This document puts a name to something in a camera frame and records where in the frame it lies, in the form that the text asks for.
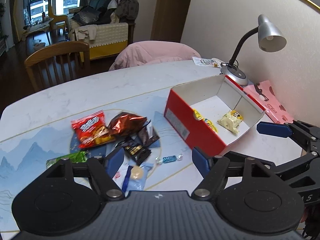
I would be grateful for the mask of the pink plastic pouch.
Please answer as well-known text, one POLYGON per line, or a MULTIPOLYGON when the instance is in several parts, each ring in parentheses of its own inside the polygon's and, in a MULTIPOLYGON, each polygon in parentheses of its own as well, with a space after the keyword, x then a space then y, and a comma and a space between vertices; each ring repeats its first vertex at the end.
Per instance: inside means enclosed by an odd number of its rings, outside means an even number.
POLYGON ((292 123, 293 117, 277 100, 270 81, 262 81, 244 88, 244 92, 252 96, 265 109, 267 116, 276 124, 292 123))

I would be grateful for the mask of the dark red foil snack bag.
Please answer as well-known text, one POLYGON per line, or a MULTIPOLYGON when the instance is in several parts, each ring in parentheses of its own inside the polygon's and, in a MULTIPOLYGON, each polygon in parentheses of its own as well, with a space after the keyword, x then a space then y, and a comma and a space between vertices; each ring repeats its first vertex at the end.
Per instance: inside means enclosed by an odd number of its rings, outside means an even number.
POLYGON ((147 117, 121 112, 110 121, 108 130, 111 135, 116 137, 126 136, 140 131, 146 121, 147 117))

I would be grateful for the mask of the white and blue snack pack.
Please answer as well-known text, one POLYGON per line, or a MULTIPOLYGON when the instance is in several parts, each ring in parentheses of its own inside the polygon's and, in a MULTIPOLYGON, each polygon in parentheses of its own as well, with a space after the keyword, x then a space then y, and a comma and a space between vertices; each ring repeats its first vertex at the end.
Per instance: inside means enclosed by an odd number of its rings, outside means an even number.
POLYGON ((122 188, 125 176, 127 174, 127 169, 129 166, 135 166, 135 162, 127 157, 124 157, 124 161, 121 164, 120 168, 116 172, 116 174, 113 177, 113 181, 120 187, 122 188))

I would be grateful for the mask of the light blue cookie pack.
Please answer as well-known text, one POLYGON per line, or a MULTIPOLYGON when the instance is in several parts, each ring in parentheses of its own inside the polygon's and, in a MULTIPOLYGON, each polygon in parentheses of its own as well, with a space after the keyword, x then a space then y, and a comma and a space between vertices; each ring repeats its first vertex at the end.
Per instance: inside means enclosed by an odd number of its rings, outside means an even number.
POLYGON ((130 191, 143 191, 148 173, 153 169, 152 163, 142 163, 138 166, 134 161, 129 161, 121 190, 128 194, 130 191))

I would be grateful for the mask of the red and white cardboard box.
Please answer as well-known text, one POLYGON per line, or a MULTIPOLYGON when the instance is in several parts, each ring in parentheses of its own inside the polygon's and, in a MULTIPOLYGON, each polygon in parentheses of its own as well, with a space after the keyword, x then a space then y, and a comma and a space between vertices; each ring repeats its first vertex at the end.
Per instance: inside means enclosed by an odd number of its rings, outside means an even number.
POLYGON ((246 94, 242 87, 225 75, 217 75, 172 87, 164 117, 190 148, 199 147, 213 157, 254 127, 264 113, 263 106, 246 94), (196 120, 193 109, 212 121, 218 133, 203 121, 196 120), (238 134, 217 123, 217 120, 232 110, 243 117, 238 134))

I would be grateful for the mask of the black sesame snack pack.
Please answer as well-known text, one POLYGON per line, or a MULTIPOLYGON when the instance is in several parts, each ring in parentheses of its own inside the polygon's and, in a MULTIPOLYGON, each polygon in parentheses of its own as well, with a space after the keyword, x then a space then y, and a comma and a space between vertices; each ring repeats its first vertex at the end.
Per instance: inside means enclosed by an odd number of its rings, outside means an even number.
POLYGON ((151 151, 134 140, 122 141, 116 144, 121 147, 125 154, 131 158, 137 166, 140 166, 151 154, 151 151))

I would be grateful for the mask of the pink quilted chair cover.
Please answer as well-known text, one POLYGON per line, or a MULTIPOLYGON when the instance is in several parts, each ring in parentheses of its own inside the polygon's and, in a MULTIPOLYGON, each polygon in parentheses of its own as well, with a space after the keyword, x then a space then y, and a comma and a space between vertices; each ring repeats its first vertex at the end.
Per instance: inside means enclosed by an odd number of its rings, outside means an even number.
POLYGON ((110 71, 158 64, 187 61, 201 55, 193 48, 177 42, 141 41, 127 46, 115 59, 110 71))

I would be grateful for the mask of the dark brown chocolate pack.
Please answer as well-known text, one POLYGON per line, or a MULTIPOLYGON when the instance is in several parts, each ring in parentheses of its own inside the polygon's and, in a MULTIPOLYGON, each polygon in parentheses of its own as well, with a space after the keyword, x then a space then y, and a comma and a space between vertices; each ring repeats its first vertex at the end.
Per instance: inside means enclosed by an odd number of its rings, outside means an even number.
POLYGON ((149 147, 159 140, 159 136, 155 132, 151 120, 142 127, 137 136, 144 147, 149 147))

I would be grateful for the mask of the wooden coffee table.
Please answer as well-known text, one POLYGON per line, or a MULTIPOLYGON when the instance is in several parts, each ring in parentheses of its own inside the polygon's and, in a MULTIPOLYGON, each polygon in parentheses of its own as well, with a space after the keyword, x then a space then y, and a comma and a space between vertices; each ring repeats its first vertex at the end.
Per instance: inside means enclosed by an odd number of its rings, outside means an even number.
POLYGON ((22 31, 21 40, 25 41, 29 35, 41 31, 46 34, 48 43, 49 43, 49 45, 51 45, 48 31, 50 29, 50 24, 51 24, 52 20, 53 20, 53 18, 48 18, 48 20, 44 21, 43 23, 32 25, 32 26, 27 26, 27 28, 24 31, 22 31))

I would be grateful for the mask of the red chips snack bag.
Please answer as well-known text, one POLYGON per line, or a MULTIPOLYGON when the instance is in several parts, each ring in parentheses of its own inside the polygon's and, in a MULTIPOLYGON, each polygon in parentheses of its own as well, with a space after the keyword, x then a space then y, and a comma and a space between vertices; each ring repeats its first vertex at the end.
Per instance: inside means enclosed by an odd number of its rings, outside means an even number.
POLYGON ((90 114, 80 119, 72 120, 71 127, 75 131, 79 148, 91 148, 116 141, 105 123, 103 111, 90 114))

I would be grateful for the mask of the green wafer snack pack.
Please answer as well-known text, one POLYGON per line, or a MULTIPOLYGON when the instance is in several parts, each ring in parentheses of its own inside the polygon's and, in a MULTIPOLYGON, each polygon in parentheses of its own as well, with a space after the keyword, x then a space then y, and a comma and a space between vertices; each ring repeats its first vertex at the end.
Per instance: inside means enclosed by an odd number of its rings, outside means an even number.
POLYGON ((63 155, 61 157, 49 159, 46 161, 46 168, 50 168, 55 163, 57 163, 59 160, 70 160, 72 163, 85 163, 87 161, 87 152, 86 151, 79 151, 70 153, 67 155, 63 155))

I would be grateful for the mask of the pale yellow snack pack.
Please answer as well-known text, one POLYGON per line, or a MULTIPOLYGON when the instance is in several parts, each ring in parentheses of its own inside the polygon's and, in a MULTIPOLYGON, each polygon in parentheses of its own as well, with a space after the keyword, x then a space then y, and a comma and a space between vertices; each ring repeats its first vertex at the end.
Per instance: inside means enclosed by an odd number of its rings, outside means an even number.
POLYGON ((230 115, 230 111, 223 115, 223 117, 219 120, 217 120, 217 123, 230 132, 234 134, 238 134, 238 126, 241 124, 242 120, 234 118, 233 116, 230 115))

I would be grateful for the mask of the blue candy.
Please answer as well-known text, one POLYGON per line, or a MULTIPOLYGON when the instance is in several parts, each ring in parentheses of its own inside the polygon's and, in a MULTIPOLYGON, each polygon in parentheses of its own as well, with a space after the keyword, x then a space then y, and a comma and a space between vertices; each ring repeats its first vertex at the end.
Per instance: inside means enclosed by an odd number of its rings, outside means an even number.
POLYGON ((183 155, 179 154, 179 155, 170 155, 166 157, 156 157, 155 162, 157 165, 161 165, 161 164, 172 163, 175 161, 181 161, 182 159, 183 159, 183 155))

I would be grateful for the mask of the yellow jelly cup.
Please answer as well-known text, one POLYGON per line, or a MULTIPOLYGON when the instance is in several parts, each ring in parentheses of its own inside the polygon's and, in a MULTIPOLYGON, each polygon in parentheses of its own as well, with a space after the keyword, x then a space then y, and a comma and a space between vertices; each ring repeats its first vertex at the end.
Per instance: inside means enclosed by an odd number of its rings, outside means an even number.
POLYGON ((204 118, 196 109, 193 109, 193 114, 196 120, 203 121, 212 131, 214 131, 216 134, 218 133, 218 130, 212 121, 204 118))

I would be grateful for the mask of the wooden dining chair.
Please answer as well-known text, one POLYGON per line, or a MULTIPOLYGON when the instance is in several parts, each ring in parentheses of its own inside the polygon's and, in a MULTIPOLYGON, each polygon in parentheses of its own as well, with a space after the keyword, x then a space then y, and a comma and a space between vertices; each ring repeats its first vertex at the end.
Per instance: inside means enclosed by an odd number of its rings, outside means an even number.
POLYGON ((35 92, 89 74, 89 45, 80 41, 59 42, 31 54, 24 66, 35 92))

